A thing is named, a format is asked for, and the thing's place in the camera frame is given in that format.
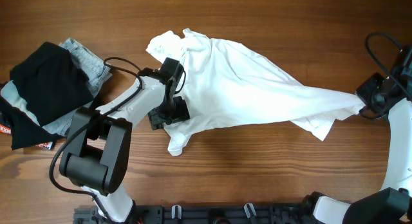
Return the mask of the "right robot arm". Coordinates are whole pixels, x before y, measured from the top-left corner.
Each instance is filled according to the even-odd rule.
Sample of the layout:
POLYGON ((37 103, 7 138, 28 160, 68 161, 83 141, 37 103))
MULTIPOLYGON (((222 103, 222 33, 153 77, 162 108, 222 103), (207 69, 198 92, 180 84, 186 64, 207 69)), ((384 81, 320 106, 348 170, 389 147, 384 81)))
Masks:
POLYGON ((304 198, 299 220, 320 223, 401 223, 411 218, 411 46, 401 47, 387 77, 376 73, 355 94, 390 126, 388 166, 379 192, 352 204, 317 192, 304 198))

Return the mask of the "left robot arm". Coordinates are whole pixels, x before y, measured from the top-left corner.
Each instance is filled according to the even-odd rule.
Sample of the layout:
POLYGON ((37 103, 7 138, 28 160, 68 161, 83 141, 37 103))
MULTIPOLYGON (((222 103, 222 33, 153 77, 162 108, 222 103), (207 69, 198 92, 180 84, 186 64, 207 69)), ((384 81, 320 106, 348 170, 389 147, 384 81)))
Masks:
POLYGON ((68 139, 53 157, 59 172, 87 194, 95 206, 75 209, 74 223, 142 223, 142 211, 127 194, 122 181, 127 171, 131 132, 148 117, 152 129, 190 118, 187 104, 179 96, 186 72, 179 61, 166 58, 158 70, 144 68, 135 73, 135 83, 121 96, 96 109, 79 108, 68 139))

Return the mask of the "white t-shirt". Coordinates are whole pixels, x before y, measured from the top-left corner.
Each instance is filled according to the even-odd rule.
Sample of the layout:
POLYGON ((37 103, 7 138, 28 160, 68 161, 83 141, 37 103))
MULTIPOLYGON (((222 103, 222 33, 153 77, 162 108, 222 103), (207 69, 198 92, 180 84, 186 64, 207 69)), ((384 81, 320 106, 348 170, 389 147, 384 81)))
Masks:
POLYGON ((190 119, 165 127, 172 156, 182 154, 195 133, 249 124, 291 121, 324 140, 335 120, 357 115, 364 105, 353 94, 301 84, 241 43, 188 28, 183 34, 165 32, 146 49, 160 62, 180 61, 186 72, 179 96, 190 119))

